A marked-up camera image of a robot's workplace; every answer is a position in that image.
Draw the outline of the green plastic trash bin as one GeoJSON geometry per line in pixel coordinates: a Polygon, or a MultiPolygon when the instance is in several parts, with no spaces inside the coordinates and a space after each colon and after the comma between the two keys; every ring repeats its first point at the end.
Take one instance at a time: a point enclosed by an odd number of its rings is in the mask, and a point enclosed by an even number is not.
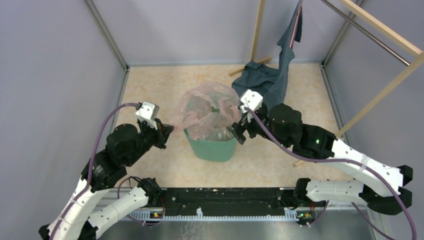
{"type": "Polygon", "coordinates": [[[227,129],[240,120],[240,112],[228,109],[197,108],[183,118],[183,132],[194,155],[211,162],[226,162],[235,152],[236,138],[227,129]]]}

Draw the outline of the pink translucent trash bag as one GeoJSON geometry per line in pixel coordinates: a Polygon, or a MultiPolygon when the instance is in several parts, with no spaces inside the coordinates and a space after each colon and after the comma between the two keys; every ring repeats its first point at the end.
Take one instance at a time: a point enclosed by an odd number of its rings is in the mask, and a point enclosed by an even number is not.
{"type": "Polygon", "coordinates": [[[185,92],[170,114],[176,132],[185,130],[193,140],[226,142],[234,138],[229,127],[241,119],[240,97],[216,81],[206,81],[185,92]]]}

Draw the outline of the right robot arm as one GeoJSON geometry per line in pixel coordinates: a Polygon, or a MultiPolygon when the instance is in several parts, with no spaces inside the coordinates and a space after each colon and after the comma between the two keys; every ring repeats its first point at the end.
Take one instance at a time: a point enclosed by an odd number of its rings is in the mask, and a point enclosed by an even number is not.
{"type": "Polygon", "coordinates": [[[350,176],[347,181],[323,181],[300,178],[293,200],[299,206],[310,202],[338,201],[365,205],[384,215],[397,215],[412,205],[412,192],[406,185],[413,179],[407,165],[393,167],[361,153],[332,132],[305,124],[299,111],[286,104],[271,109],[262,105],[257,110],[242,108],[239,122],[229,131],[239,143],[261,136],[277,144],[293,157],[305,162],[332,167],[350,176]]]}

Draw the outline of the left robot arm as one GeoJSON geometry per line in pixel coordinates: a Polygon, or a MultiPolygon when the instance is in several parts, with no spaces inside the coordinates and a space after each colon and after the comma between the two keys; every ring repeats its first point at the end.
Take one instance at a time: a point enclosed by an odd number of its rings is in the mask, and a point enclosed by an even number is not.
{"type": "Polygon", "coordinates": [[[161,188],[155,178],[139,179],[130,192],[95,211],[99,201],[131,167],[152,147],[165,149],[174,130],[156,118],[157,128],[138,121],[141,130],[132,124],[121,124],[107,136],[105,148],[96,153],[93,164],[88,163],[81,173],[77,187],[58,218],[40,227],[43,240],[97,240],[110,227],[137,208],[154,207],[160,202],[161,188]]]}

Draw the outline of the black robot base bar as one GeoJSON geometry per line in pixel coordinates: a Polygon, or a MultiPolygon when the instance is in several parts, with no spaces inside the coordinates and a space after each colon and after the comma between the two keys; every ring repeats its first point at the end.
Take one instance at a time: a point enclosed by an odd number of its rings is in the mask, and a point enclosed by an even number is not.
{"type": "Polygon", "coordinates": [[[324,201],[313,203],[306,197],[295,195],[293,188],[170,187],[162,189],[146,208],[163,210],[166,217],[194,216],[198,209],[206,217],[265,217],[283,216],[289,210],[298,208],[310,210],[324,206],[324,201]]]}

